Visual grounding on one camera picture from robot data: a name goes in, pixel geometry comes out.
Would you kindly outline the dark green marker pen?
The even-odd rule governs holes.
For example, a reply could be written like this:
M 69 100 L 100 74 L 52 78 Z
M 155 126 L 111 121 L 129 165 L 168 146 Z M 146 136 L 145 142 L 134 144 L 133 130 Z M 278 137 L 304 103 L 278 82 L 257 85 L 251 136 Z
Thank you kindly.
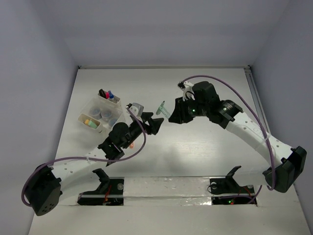
M 169 119 L 171 114 L 166 110 L 166 108 L 164 107 L 164 104 L 165 104 L 165 101 L 162 101 L 162 103 L 160 104 L 160 106 L 158 107 L 156 111 L 156 115 L 160 115 L 162 113 L 167 119 Z

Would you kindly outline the paperclip jar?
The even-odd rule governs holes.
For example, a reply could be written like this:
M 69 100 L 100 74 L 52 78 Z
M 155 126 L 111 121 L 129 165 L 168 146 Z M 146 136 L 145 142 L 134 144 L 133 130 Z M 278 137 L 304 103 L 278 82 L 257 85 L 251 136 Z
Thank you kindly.
M 101 117 L 104 121 L 109 121 L 112 117 L 112 111 L 108 109 L 101 110 Z
M 100 120 L 101 117 L 101 109 L 97 106 L 93 106 L 89 110 L 89 115 L 96 120 Z

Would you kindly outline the clear blue spray bottle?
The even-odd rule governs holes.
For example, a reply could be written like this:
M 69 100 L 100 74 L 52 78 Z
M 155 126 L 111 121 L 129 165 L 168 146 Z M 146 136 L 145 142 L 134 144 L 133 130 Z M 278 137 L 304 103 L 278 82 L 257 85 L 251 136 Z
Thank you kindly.
M 111 91 L 108 91 L 108 95 L 109 95 L 109 100 L 111 100 L 112 102 L 114 101 L 114 95 Z

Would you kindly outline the pink black highlighter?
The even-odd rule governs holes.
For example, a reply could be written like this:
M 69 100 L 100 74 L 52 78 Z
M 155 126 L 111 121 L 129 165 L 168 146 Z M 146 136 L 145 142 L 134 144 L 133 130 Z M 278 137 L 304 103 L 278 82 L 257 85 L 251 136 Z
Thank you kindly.
M 103 89 L 99 90 L 98 95 L 104 99 L 108 99 L 110 97 L 109 93 L 104 91 Z

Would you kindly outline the green marker cap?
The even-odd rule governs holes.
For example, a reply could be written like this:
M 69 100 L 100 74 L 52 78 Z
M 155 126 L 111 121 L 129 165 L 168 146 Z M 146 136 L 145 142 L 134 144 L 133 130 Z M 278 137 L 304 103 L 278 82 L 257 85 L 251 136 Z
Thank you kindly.
M 88 126 L 93 129 L 97 129 L 98 125 L 94 123 L 91 119 L 88 121 Z

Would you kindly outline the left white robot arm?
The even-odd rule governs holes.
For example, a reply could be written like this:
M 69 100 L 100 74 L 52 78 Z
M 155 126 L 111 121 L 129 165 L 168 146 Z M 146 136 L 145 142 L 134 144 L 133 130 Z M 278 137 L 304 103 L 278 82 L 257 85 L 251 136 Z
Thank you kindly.
M 140 135 L 143 136 L 145 144 L 148 135 L 158 133 L 164 119 L 152 116 L 152 112 L 143 112 L 140 118 L 130 114 L 132 119 L 130 125 L 124 122 L 117 123 L 108 137 L 96 147 L 105 154 L 102 158 L 91 151 L 88 156 L 64 157 L 39 165 L 22 188 L 22 203 L 31 207 L 37 216 L 45 215 L 57 206 L 73 182 L 89 173 L 94 173 L 97 177 L 91 182 L 93 190 L 86 191 L 85 194 L 102 195 L 103 202 L 107 202 L 113 185 L 103 167 L 129 160 L 143 150 L 144 147 L 141 146 L 135 153 L 125 157 L 124 150 Z

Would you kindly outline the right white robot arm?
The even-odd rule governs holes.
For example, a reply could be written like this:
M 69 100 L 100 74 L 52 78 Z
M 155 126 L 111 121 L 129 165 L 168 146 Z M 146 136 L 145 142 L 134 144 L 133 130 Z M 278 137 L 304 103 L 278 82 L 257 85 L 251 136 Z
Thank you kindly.
M 270 165 L 262 174 L 274 190 L 285 193 L 303 172 L 307 151 L 282 143 L 255 123 L 243 109 L 231 100 L 221 100 L 213 84 L 184 81 L 178 84 L 182 97 L 175 99 L 169 122 L 185 124 L 195 117 L 207 117 L 236 135 L 259 153 Z

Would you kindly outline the white perforated organizer box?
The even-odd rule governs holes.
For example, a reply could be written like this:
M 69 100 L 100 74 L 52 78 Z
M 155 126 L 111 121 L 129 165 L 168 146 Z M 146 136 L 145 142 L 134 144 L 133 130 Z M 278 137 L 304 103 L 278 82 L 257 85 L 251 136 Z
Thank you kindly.
M 109 94 L 106 97 L 98 93 L 82 108 L 77 121 L 86 129 L 108 134 L 117 123 L 125 121 L 121 99 L 115 95 L 111 99 Z

